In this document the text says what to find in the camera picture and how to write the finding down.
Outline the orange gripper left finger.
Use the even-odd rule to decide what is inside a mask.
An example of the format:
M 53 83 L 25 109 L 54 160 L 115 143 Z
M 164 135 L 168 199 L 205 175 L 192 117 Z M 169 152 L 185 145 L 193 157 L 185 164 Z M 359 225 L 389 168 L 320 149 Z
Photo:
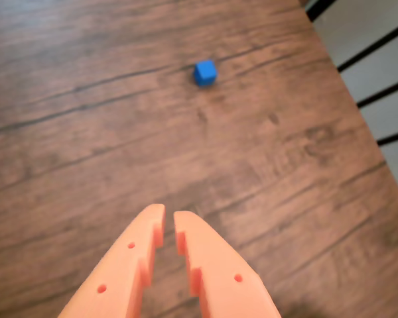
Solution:
M 151 285 L 155 251 L 163 245 L 165 207 L 147 206 L 122 232 L 59 314 L 139 317 Z

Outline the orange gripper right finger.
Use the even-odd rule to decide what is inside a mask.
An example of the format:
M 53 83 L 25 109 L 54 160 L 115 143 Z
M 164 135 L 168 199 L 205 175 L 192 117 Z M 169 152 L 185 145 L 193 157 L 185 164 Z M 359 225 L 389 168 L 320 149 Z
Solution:
M 174 226 L 203 317 L 281 316 L 258 274 L 205 220 L 177 211 Z

